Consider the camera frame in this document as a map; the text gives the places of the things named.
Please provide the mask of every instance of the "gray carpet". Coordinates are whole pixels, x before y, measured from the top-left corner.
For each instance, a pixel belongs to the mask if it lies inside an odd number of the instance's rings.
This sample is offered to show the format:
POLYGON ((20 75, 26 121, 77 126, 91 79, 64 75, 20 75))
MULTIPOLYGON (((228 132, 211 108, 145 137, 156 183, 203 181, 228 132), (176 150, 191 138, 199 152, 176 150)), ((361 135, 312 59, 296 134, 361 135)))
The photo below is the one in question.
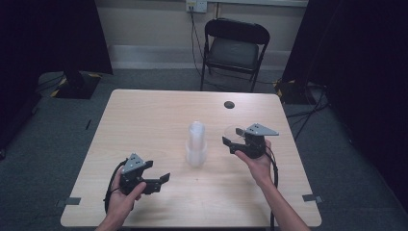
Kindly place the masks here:
MULTIPOLYGON (((45 74, 39 81, 59 74, 45 74)), ((282 71, 262 70, 259 81, 271 83, 281 75, 282 71)), ((195 69, 117 69, 102 77, 89 100, 50 97, 57 81, 38 87, 43 98, 37 112, 0 163, 0 230, 74 230, 61 226, 64 208, 57 203, 70 195, 112 90, 199 90, 195 69)), ((204 90, 249 90, 247 80, 216 73, 207 81, 217 86, 207 84, 204 90)), ((274 89, 257 83, 255 92, 274 89)), ((320 90, 313 92, 318 99, 320 90)), ((291 115, 313 107, 284 105, 284 110, 291 115)), ((301 127, 300 119, 289 119, 293 135, 301 127)), ((345 125, 330 108, 310 117, 296 145, 313 192, 324 199, 319 204, 322 225, 314 230, 408 230, 405 212, 376 169, 349 143, 345 125)))

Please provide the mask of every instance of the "black bracket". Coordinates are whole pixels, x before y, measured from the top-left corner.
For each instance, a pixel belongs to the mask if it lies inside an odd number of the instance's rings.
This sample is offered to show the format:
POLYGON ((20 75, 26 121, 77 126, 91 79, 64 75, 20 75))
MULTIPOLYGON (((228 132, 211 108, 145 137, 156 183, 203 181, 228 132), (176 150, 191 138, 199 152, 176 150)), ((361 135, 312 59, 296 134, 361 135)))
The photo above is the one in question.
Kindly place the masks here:
POLYGON ((259 123, 254 123, 245 130, 236 128, 235 132, 237 135, 244 138, 245 144, 231 142, 225 137, 222 137, 222 143, 229 147, 231 154, 234 154, 235 151, 240 150, 251 159, 256 159, 264 155, 267 147, 265 143, 265 136, 279 136, 278 132, 273 131, 259 123))
POLYGON ((145 162, 141 157, 133 153, 126 161, 120 174, 119 186, 122 193, 129 194, 135 186, 141 182, 146 183, 146 188, 142 192, 143 194, 158 193, 162 184, 169 180, 170 173, 163 175, 159 179, 143 179, 143 177, 141 177, 143 172, 151 167, 153 167, 153 161, 145 162))

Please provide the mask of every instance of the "forearm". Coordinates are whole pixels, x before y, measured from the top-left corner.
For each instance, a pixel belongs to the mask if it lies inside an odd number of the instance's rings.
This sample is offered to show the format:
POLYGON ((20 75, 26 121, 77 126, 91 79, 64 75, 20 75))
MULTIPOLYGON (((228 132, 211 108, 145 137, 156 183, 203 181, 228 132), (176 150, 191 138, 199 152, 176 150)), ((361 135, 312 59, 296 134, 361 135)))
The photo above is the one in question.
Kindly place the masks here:
POLYGON ((270 180, 259 182, 258 185, 264 193, 281 230, 310 230, 270 180))

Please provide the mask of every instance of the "transparent cup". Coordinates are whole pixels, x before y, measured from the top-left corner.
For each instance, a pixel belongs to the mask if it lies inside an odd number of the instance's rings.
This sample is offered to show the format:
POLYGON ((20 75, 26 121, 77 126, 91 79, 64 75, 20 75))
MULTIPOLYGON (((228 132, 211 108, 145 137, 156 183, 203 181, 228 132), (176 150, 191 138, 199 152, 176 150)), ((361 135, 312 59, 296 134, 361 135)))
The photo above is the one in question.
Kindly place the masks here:
POLYGON ((199 121, 189 126, 189 139, 186 142, 186 161, 192 167, 200 167, 207 159, 205 126, 199 121))

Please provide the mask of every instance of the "human arm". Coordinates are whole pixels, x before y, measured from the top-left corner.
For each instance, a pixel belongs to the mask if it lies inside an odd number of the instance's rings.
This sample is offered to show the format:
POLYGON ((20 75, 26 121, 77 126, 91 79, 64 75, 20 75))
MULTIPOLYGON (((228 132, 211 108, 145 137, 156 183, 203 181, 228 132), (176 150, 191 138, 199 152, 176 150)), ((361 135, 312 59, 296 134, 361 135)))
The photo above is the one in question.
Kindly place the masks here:
MULTIPOLYGON (((270 141, 266 140, 266 143, 267 147, 270 148, 270 141)), ((257 159, 250 159, 241 151, 236 151, 235 154, 248 165, 252 177, 256 184, 261 188, 271 211, 275 215, 280 229, 284 231, 310 230, 297 212, 273 185, 270 175, 270 159, 266 155, 262 155, 257 159)))
POLYGON ((119 229, 130 211, 133 208, 135 200, 140 199, 140 194, 146 187, 146 183, 138 184, 128 195, 123 194, 119 188, 121 168, 116 172, 115 179, 111 185, 111 199, 109 201, 108 213, 104 220, 96 228, 96 231, 114 231, 119 229))

